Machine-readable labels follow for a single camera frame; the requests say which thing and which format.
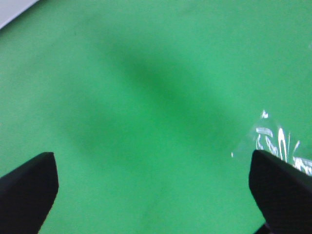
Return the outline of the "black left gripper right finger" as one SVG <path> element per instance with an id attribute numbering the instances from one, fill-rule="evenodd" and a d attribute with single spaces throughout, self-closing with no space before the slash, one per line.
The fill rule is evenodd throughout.
<path id="1" fill-rule="evenodd" d="M 265 223 L 257 234 L 312 232 L 312 178 L 264 150 L 252 154 L 249 188 Z"/>

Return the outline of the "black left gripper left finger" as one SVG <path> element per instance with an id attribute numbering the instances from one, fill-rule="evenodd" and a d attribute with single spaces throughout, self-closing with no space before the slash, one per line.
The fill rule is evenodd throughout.
<path id="1" fill-rule="evenodd" d="M 54 153 L 41 153 L 0 178 L 0 232 L 37 234 L 59 190 Z"/>

